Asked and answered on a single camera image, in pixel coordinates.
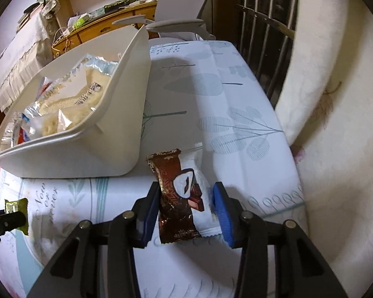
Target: brown and white wrapper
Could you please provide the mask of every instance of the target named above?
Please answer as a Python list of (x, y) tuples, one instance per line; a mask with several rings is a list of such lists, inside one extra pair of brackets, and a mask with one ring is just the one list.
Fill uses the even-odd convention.
[(147, 157), (161, 188), (159, 234), (162, 243), (221, 233), (212, 189), (200, 166), (203, 147), (160, 152)]

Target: desk drawer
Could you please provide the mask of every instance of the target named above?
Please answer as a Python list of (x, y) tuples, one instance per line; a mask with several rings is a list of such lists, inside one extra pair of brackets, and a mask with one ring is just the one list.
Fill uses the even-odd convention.
[(59, 43), (58, 45), (54, 46), (55, 49), (52, 50), (54, 57), (57, 58), (67, 51), (79, 46), (81, 44), (78, 35), (72, 35), (68, 38), (68, 40), (64, 40), (63, 42)]
[(135, 10), (134, 13), (135, 15), (146, 14), (146, 19), (155, 20), (155, 11), (156, 11), (156, 6), (148, 6), (147, 8), (141, 8), (141, 9)]
[(95, 25), (92, 25), (82, 31), (79, 31), (80, 40), (82, 41), (82, 43), (84, 43), (102, 34), (108, 33), (115, 29), (119, 29), (120, 27), (123, 27), (123, 26), (112, 25), (112, 22), (119, 20), (119, 19), (126, 18), (126, 17), (131, 17), (132, 15), (133, 15), (132, 11), (122, 13), (115, 17), (110, 17), (109, 19), (102, 20), (96, 23)]

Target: small green package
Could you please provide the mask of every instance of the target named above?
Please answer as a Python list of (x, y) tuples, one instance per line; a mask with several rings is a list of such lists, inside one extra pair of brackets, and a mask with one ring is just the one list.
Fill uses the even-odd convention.
[(5, 207), (4, 211), (6, 214), (14, 213), (14, 212), (21, 212), (25, 215), (26, 223), (18, 227), (17, 230), (20, 230), (23, 234), (29, 235), (28, 228), (28, 200), (26, 198), (18, 199), (17, 201), (9, 202), (8, 200), (4, 200)]

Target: storage box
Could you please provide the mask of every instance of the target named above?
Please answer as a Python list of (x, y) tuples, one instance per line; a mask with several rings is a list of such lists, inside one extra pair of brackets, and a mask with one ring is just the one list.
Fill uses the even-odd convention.
[(0, 152), (4, 170), (27, 178), (82, 178), (120, 176), (135, 166), (151, 66), (145, 27), (116, 29), (49, 63), (11, 106), (0, 127), (0, 143), (12, 113), (34, 102), (41, 79), (65, 75), (87, 53), (114, 61), (122, 55), (96, 110), (68, 131)]

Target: gray chair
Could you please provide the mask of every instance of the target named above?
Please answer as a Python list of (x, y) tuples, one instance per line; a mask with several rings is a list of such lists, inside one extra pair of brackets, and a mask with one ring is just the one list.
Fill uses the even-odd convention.
[(113, 22), (113, 25), (146, 24), (146, 29), (159, 33), (159, 38), (150, 39), (150, 45), (193, 40), (214, 40), (215, 36), (205, 29), (204, 21), (198, 19), (207, 0), (158, 0), (155, 21), (136, 15)]

